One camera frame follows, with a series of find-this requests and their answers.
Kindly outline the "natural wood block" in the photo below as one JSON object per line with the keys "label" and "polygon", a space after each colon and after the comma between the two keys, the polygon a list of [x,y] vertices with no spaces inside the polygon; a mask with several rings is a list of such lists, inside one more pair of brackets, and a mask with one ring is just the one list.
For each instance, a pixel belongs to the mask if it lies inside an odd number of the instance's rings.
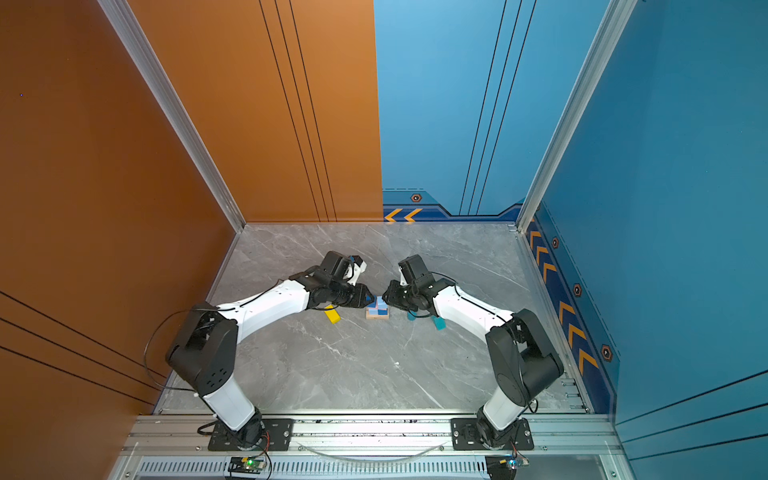
{"label": "natural wood block", "polygon": [[366,318],[369,319],[369,320],[385,320],[385,319],[388,319],[389,317],[390,317],[390,315],[388,317],[384,317],[384,318],[378,317],[377,315],[371,315],[371,314],[368,313],[368,309],[366,310]]}

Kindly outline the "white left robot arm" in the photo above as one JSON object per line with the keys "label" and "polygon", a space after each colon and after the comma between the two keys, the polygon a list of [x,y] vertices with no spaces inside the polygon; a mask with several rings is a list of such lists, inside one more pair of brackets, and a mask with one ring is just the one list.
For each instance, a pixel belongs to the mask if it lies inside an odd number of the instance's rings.
{"label": "white left robot arm", "polygon": [[213,306],[202,303],[186,318],[166,353],[166,362],[215,415],[241,450],[260,446],[262,414],[237,383],[234,370],[241,342],[285,317],[328,305],[363,309],[376,300],[368,287],[341,274],[300,272],[246,299]]}

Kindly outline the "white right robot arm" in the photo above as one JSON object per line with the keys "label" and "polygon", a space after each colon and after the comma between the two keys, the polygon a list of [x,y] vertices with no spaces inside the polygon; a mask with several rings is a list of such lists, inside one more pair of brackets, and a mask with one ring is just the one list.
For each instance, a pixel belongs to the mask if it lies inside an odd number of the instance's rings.
{"label": "white right robot arm", "polygon": [[564,373],[564,364],[537,315],[494,307],[441,279],[429,284],[390,282],[383,300],[389,306],[452,322],[487,346],[497,387],[477,412],[479,441],[502,449],[512,441],[524,411]]}

